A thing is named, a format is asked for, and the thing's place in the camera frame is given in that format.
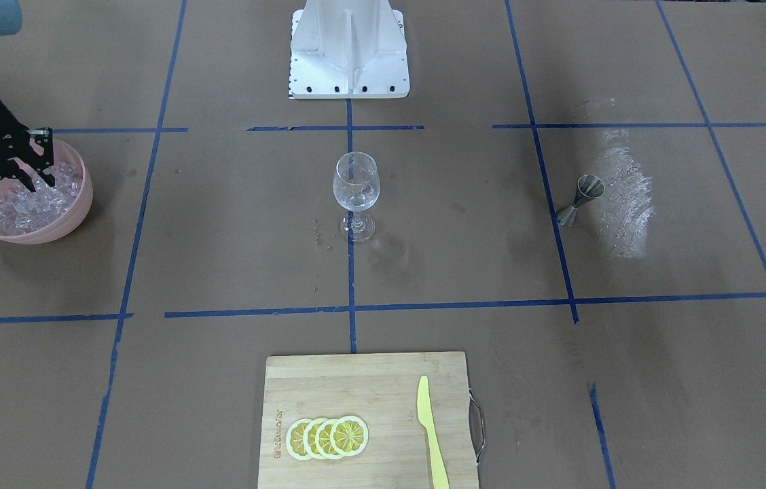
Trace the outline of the steel double jigger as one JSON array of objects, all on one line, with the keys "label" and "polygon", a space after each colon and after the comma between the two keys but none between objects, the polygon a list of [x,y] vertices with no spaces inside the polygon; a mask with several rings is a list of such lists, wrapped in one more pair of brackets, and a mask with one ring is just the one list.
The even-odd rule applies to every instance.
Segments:
[{"label": "steel double jigger", "polygon": [[560,227],[572,226],[583,205],[604,194],[604,181],[596,175],[582,175],[577,180],[576,192],[569,204],[556,211],[555,220]]}]

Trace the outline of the pink bowl of ice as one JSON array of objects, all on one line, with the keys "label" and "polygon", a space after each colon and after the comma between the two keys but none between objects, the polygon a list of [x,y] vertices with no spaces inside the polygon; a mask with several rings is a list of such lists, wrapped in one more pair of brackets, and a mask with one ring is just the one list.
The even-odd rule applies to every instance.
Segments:
[{"label": "pink bowl of ice", "polygon": [[64,141],[53,145],[55,165],[49,186],[33,177],[30,192],[13,179],[0,181],[0,240],[37,245],[69,235],[88,216],[92,205],[92,179],[83,159]]}]

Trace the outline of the clear wine glass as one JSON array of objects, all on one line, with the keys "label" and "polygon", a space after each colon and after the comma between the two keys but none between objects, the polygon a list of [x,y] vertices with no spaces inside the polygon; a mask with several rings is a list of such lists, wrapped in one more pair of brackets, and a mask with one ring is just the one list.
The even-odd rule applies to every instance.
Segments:
[{"label": "clear wine glass", "polygon": [[367,242],[375,232],[369,213],[381,192],[379,168],[373,157],[351,151],[337,160],[331,191],[348,216],[340,221],[340,231],[349,242]]}]

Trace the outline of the wooden cutting board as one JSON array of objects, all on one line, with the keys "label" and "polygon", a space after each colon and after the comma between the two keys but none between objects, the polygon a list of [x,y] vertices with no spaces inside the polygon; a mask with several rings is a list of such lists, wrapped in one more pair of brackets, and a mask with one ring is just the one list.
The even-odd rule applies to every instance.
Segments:
[{"label": "wooden cutting board", "polygon": [[[266,359],[259,488],[433,488],[418,422],[418,378],[429,379],[450,488],[479,487],[463,352],[272,356]],[[364,452],[337,455],[333,423],[363,418]]]}]

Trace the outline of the yellow plastic knife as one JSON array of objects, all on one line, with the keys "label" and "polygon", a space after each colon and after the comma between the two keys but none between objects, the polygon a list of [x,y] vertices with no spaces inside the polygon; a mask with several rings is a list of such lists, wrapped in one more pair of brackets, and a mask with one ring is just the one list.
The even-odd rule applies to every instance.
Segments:
[{"label": "yellow plastic knife", "polygon": [[450,488],[448,474],[446,473],[444,458],[440,451],[439,440],[435,426],[435,415],[431,402],[429,379],[426,375],[418,378],[417,393],[415,397],[418,422],[426,435],[429,467],[431,470],[431,484],[433,488]]}]

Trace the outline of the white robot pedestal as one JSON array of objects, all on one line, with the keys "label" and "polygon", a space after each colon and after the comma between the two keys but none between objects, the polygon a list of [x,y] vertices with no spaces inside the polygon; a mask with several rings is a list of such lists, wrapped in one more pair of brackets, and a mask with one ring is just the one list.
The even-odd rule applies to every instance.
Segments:
[{"label": "white robot pedestal", "polygon": [[388,1],[308,1],[292,13],[290,48],[292,99],[409,95],[404,16]]}]

